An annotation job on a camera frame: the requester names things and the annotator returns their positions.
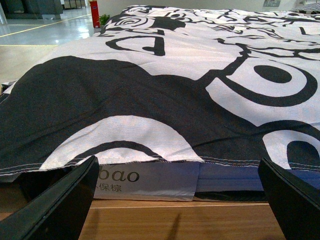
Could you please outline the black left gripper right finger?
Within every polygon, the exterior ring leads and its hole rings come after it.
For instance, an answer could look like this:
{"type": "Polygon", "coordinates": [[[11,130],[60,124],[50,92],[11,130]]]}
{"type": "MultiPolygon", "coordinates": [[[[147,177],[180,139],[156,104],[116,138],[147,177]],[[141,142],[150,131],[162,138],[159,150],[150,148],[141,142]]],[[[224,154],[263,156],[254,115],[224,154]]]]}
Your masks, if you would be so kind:
{"type": "Polygon", "coordinates": [[[258,175],[271,210],[287,240],[320,238],[320,190],[262,158],[258,175]]]}

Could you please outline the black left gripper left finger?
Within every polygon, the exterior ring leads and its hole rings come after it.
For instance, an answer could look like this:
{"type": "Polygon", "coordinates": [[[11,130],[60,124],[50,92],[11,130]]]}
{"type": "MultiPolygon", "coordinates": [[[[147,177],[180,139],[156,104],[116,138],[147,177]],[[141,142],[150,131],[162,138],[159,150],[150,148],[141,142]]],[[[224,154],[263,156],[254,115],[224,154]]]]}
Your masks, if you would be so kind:
{"type": "Polygon", "coordinates": [[[0,222],[2,240],[77,240],[92,204],[99,163],[91,156],[0,222]]]}

